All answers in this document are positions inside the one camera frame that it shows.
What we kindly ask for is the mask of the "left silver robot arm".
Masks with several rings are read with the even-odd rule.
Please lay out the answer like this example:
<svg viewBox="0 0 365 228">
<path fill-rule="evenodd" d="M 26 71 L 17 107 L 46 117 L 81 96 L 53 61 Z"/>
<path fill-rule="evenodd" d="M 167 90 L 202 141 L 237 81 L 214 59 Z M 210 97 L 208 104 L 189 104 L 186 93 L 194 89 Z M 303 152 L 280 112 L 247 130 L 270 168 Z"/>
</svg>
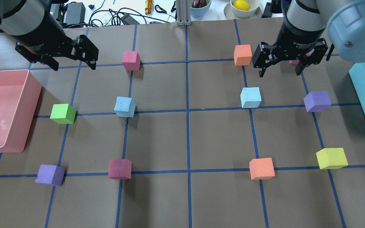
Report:
<svg viewBox="0 0 365 228">
<path fill-rule="evenodd" d="M 68 37 L 50 14 L 52 3 L 62 0 L 0 0 L 0 29 L 18 43 L 15 50 L 30 63 L 58 71 L 56 57 L 86 63 L 95 70 L 99 49 L 86 36 Z"/>
</svg>

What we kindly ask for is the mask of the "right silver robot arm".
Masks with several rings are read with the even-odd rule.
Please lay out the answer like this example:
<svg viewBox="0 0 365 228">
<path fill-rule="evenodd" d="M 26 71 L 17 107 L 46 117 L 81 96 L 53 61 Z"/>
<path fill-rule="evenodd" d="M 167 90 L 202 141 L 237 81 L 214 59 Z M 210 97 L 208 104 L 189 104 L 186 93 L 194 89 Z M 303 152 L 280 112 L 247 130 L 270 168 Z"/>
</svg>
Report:
<svg viewBox="0 0 365 228">
<path fill-rule="evenodd" d="M 365 63 L 365 0 L 273 0 L 272 13 L 283 14 L 274 44 L 260 42 L 252 58 L 263 77 L 269 66 L 299 60 L 295 73 L 322 59 L 333 49 L 344 60 Z"/>
</svg>

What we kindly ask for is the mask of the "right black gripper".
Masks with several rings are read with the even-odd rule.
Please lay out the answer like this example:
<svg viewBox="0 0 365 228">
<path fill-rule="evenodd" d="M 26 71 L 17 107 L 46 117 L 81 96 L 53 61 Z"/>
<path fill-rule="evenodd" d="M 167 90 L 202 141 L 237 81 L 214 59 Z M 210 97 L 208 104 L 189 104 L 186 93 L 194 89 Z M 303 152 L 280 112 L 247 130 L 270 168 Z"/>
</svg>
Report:
<svg viewBox="0 0 365 228">
<path fill-rule="evenodd" d="M 258 68 L 259 77 L 265 75 L 269 66 L 281 61 L 299 60 L 297 76 L 302 74 L 307 65 L 319 64 L 328 49 L 325 39 L 321 38 L 323 31 L 304 31 L 282 25 L 275 43 L 260 42 L 255 49 L 253 67 Z"/>
</svg>

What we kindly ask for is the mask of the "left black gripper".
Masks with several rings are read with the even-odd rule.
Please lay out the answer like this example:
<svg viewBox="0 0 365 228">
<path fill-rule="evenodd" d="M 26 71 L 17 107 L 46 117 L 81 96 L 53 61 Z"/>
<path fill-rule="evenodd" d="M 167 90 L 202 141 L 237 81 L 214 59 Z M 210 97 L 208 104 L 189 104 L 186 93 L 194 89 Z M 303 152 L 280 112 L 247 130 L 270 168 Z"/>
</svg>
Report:
<svg viewBox="0 0 365 228">
<path fill-rule="evenodd" d="M 31 63 L 40 62 L 58 71 L 55 57 L 66 57 L 82 61 L 96 70 L 99 56 L 96 45 L 84 34 L 71 39 L 55 19 L 43 19 L 34 30 L 15 35 L 15 40 L 19 42 L 15 50 Z"/>
</svg>

